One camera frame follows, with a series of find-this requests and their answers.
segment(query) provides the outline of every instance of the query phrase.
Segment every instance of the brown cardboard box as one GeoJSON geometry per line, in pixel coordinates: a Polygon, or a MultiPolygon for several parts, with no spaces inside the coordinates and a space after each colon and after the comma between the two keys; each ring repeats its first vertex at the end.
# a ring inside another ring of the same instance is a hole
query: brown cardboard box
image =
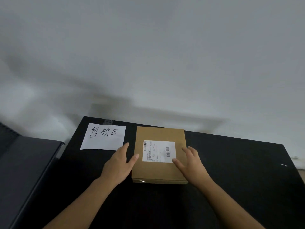
{"type": "Polygon", "coordinates": [[[134,154],[139,154],[139,158],[132,169],[133,182],[187,184],[187,180],[174,163],[143,161],[144,140],[175,142],[176,158],[186,165],[186,155],[181,149],[186,147],[183,129],[138,126],[134,154]]]}

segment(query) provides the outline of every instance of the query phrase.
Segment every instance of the human hand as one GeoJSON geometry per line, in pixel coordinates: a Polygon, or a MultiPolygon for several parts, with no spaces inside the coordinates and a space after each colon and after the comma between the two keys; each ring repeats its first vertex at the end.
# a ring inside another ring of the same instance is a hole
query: human hand
{"type": "Polygon", "coordinates": [[[100,179],[107,182],[110,187],[115,188],[118,184],[125,180],[135,162],[139,158],[139,154],[135,154],[126,163],[126,152],[129,143],[120,147],[111,158],[105,163],[100,179]]]}
{"type": "Polygon", "coordinates": [[[212,180],[204,168],[197,150],[189,146],[188,148],[182,148],[186,154],[187,163],[184,166],[178,159],[173,158],[173,163],[181,171],[183,176],[194,186],[200,188],[206,182],[212,180]]]}

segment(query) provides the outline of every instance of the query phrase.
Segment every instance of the person's left arm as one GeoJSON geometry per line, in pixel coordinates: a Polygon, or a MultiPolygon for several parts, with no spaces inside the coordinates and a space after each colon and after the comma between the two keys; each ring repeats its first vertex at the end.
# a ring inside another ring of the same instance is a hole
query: person's left arm
{"type": "Polygon", "coordinates": [[[44,229],[89,228],[101,205],[111,191],[128,176],[139,154],[126,163],[129,143],[120,147],[104,165],[101,176],[44,229]]]}

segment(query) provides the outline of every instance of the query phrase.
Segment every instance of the white wall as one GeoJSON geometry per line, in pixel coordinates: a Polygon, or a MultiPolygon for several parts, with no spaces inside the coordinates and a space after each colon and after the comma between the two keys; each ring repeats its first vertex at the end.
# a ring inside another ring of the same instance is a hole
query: white wall
{"type": "Polygon", "coordinates": [[[0,0],[0,120],[62,141],[90,115],[275,142],[302,167],[304,10],[305,0],[0,0]]]}

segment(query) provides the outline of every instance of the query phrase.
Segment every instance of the gray furniture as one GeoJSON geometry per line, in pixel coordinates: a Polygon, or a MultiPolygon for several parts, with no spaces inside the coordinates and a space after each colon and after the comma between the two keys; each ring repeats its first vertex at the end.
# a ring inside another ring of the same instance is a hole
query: gray furniture
{"type": "Polygon", "coordinates": [[[61,141],[21,136],[0,123],[0,228],[17,228],[56,162],[61,141]]]}

